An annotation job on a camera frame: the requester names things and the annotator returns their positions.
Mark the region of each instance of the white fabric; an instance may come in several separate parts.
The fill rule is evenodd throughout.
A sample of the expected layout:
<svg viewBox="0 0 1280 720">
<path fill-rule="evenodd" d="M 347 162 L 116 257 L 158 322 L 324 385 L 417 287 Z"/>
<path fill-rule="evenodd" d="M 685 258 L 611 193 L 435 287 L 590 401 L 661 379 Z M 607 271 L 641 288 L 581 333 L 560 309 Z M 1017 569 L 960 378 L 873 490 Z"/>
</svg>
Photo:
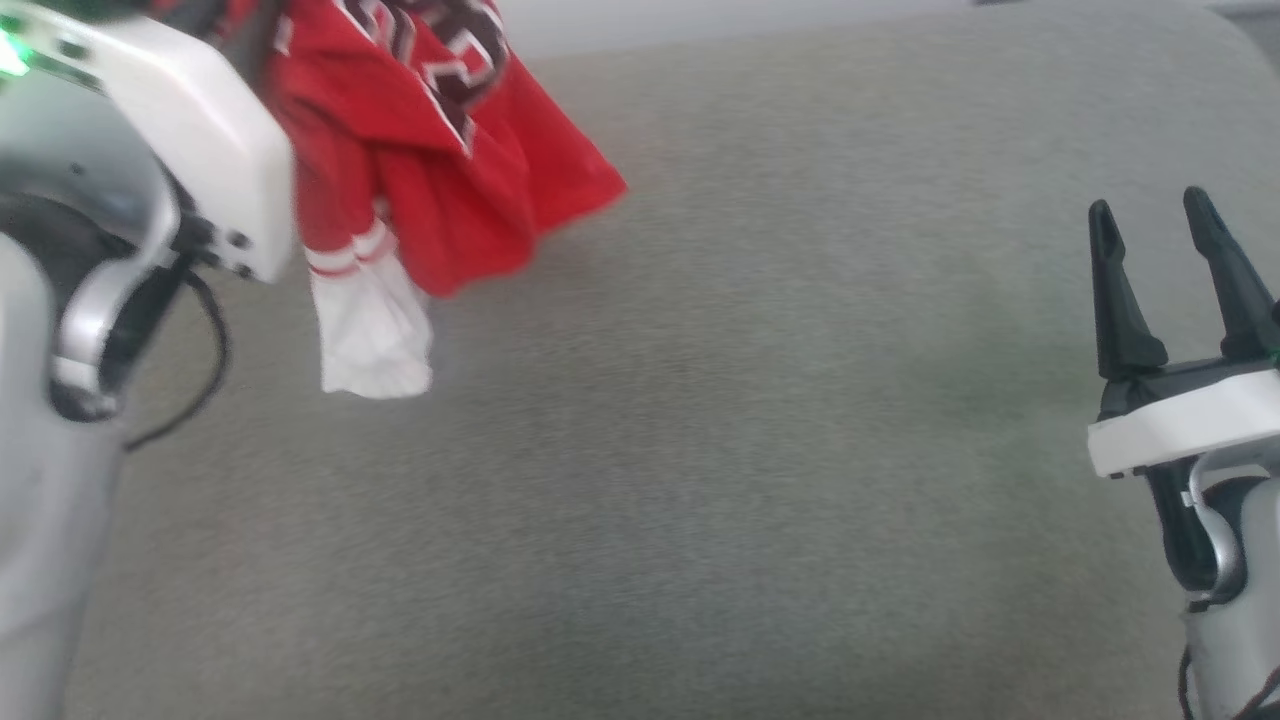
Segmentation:
<svg viewBox="0 0 1280 720">
<path fill-rule="evenodd" d="M 307 251 L 325 392 L 383 400 L 431 387 L 426 293 L 408 278 L 394 246 L 396 236 L 376 220 L 349 249 Z"/>
</svg>

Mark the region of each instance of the gray fabric surface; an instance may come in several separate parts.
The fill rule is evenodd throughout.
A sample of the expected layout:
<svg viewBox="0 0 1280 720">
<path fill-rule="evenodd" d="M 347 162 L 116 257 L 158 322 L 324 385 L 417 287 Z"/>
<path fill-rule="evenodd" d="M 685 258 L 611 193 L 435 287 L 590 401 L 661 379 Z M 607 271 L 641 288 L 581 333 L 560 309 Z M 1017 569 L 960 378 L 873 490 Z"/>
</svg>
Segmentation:
<svg viewBox="0 0 1280 720">
<path fill-rule="evenodd" d="M 1280 90 L 1166 3 L 544 63 L 632 196 L 435 305 L 436 389 L 319 391 L 301 264 L 136 457 L 70 717 L 1167 719 L 1179 593 L 1091 477 L 1085 209 L 1175 357 L 1180 195 L 1280 279 Z M 146 418 L 204 380 L 184 302 Z"/>
</svg>

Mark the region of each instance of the white background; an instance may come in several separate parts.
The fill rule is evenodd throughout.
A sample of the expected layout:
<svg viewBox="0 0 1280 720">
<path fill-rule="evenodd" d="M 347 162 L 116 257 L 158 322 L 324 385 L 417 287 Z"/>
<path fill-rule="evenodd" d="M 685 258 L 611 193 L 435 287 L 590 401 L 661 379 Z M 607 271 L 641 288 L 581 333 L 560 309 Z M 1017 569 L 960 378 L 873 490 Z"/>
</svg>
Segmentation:
<svg viewBox="0 0 1280 720">
<path fill-rule="evenodd" d="M 516 50 L 530 58 L 876 20 L 972 5 L 970 0 L 498 0 Z"/>
</svg>

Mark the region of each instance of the green light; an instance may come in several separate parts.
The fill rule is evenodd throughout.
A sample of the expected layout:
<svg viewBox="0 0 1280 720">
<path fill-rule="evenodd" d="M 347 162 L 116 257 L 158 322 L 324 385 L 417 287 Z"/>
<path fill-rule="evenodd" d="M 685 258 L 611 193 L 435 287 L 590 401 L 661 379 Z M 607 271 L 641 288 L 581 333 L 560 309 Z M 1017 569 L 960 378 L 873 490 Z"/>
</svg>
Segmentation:
<svg viewBox="0 0 1280 720">
<path fill-rule="evenodd" d="M 31 47 L 22 44 L 8 32 L 0 31 L 0 73 L 13 77 L 22 77 L 31 72 L 27 59 L 31 58 Z"/>
</svg>

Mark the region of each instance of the black cable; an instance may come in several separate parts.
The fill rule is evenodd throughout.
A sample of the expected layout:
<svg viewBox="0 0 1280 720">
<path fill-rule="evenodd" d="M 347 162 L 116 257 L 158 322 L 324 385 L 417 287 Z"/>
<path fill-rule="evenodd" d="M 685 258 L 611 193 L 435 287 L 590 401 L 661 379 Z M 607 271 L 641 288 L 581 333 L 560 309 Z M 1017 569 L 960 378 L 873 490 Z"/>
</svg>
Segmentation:
<svg viewBox="0 0 1280 720">
<path fill-rule="evenodd" d="M 1192 714 L 1190 700 L 1187 697 L 1188 685 L 1190 685 L 1190 669 L 1192 648 L 1188 647 L 1183 651 L 1183 661 L 1178 665 L 1178 705 L 1183 708 L 1183 720 L 1196 720 L 1196 716 Z M 1280 689 L 1280 667 L 1276 667 L 1267 675 L 1267 680 L 1262 683 L 1262 689 L 1249 698 L 1249 702 L 1244 703 L 1244 707 L 1235 714 L 1233 720 L 1249 720 L 1249 716 L 1257 712 L 1262 707 L 1262 703 L 1277 689 Z"/>
<path fill-rule="evenodd" d="M 184 281 L 195 291 L 196 299 L 200 300 L 200 306 L 204 307 L 205 314 L 209 316 L 209 324 L 214 329 L 214 342 L 218 345 L 218 361 L 214 364 L 214 373 L 210 375 L 204 389 L 200 391 L 200 395 L 182 413 L 178 413 L 163 425 L 157 425 L 129 441 L 124 446 L 125 452 L 136 452 L 180 428 L 209 405 L 209 401 L 212 400 L 214 395 L 218 393 L 219 388 L 227 380 L 227 370 L 230 368 L 232 338 L 230 333 L 227 332 L 227 320 L 223 318 L 223 309 L 218 305 L 218 299 L 214 296 L 212 288 L 193 270 L 187 272 Z"/>
</svg>

